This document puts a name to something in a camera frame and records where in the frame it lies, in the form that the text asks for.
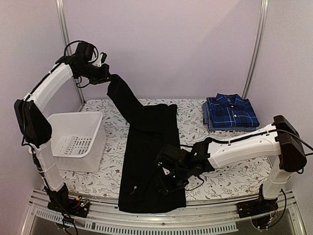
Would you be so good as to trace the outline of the black long sleeve shirt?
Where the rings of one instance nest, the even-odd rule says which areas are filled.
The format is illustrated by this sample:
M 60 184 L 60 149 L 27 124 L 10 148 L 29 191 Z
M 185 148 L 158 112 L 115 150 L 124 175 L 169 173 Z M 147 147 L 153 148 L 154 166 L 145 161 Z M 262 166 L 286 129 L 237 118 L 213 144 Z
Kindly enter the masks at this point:
M 166 144 L 180 146 L 177 105 L 142 105 L 117 74 L 110 76 L 107 95 L 130 125 L 118 198 L 119 210 L 165 213 L 186 207 L 184 190 L 163 195 L 157 187 L 157 177 L 164 174 L 156 163 L 158 153 Z

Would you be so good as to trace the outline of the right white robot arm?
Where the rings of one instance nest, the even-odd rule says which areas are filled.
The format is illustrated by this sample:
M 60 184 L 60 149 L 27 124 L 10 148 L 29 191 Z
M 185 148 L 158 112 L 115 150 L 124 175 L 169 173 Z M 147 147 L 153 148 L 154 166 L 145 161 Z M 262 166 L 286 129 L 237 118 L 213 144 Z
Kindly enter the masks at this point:
M 211 172 L 228 164 L 262 156 L 278 156 L 268 178 L 261 184 L 259 198 L 253 202 L 256 213 L 264 213 L 277 201 L 279 192 L 294 172 L 307 164 L 305 142 L 287 121 L 278 115 L 273 123 L 236 138 L 216 140 L 207 137 L 192 145 L 191 150 L 172 145 L 161 148 L 156 162 L 169 171 L 157 177 L 156 183 L 164 194 L 183 189 L 192 176 Z

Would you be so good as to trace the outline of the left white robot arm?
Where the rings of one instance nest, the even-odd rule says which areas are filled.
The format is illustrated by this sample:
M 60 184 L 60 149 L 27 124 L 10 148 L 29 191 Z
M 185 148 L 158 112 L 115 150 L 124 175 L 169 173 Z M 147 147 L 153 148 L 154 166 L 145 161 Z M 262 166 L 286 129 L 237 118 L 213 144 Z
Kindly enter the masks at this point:
M 106 143 L 100 112 L 45 114 L 46 107 L 70 79 L 86 78 L 89 85 L 109 81 L 106 54 L 85 41 L 76 41 L 76 51 L 64 54 L 40 82 L 14 103 L 22 144 L 27 145 L 41 174 L 48 195 L 61 212 L 73 203 L 60 171 L 94 172 L 99 168 Z

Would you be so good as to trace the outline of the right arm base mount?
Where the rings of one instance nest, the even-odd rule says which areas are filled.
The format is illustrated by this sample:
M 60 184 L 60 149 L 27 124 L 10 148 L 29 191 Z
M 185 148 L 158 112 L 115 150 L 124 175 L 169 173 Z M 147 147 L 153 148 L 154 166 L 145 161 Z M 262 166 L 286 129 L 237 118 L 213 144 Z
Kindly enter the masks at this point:
M 237 213 L 240 218 L 246 218 L 275 211 L 278 209 L 277 199 L 277 197 L 266 199 L 260 194 L 256 199 L 237 203 Z

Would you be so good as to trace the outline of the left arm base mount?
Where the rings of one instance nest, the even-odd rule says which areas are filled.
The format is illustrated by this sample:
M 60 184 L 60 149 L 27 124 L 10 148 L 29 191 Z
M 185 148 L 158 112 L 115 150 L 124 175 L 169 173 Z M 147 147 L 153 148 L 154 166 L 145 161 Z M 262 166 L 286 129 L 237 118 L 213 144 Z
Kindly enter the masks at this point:
M 76 198 L 50 199 L 47 208 L 77 217 L 86 218 L 89 213 L 90 200 L 78 196 Z

